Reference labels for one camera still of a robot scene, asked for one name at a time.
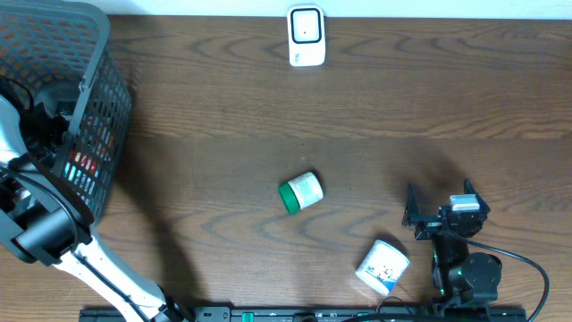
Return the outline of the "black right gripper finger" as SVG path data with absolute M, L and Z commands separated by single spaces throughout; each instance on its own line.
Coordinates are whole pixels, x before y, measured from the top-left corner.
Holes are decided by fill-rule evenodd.
M 464 180 L 464 193 L 476 195 L 477 192 L 469 179 Z
M 403 226 L 416 225 L 421 220 L 421 212 L 419 210 L 415 187 L 412 183 L 407 187 L 407 200 L 404 215 L 401 221 Z

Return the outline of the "green lid white jar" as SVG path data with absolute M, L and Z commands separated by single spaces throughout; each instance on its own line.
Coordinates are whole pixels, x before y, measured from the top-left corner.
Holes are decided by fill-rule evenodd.
M 324 197 L 322 185 L 313 172 L 306 172 L 281 184 L 278 194 L 291 215 L 314 205 Z

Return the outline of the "white red package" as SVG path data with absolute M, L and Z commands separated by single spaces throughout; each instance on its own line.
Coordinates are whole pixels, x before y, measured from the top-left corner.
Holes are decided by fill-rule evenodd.
M 94 115 L 85 116 L 83 121 L 85 129 L 80 133 L 80 142 L 71 146 L 70 161 L 66 163 L 63 174 L 81 191 L 95 197 L 99 190 L 97 180 L 102 172 L 100 166 L 110 160 L 106 151 L 110 132 Z

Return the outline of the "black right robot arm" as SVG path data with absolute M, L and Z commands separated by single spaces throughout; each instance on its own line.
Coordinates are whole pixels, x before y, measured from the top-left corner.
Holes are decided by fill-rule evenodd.
M 421 213 L 415 188 L 408 185 L 402 224 L 415 228 L 416 240 L 429 240 L 433 245 L 432 279 L 442 293 L 433 302 L 435 313 L 484 307 L 498 299 L 501 261 L 468 249 L 468 239 L 481 231 L 489 212 L 469 180 L 464 181 L 464 192 L 450 196 L 449 203 L 439 207 L 436 215 Z

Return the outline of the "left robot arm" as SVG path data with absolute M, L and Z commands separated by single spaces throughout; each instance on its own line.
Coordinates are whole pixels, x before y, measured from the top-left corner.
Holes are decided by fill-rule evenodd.
M 30 155 L 20 123 L 18 109 L 2 98 L 1 172 L 39 203 L 1 214 L 2 245 L 24 262 L 40 262 L 78 278 L 128 321 L 195 320 L 193 313 L 136 273 L 101 240 L 85 203 Z

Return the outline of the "white blue labelled jar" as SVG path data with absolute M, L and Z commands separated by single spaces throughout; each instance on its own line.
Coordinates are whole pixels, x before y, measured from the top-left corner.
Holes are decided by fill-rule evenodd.
M 409 259 L 389 243 L 376 240 L 359 265 L 356 276 L 383 296 L 388 296 L 410 264 Z

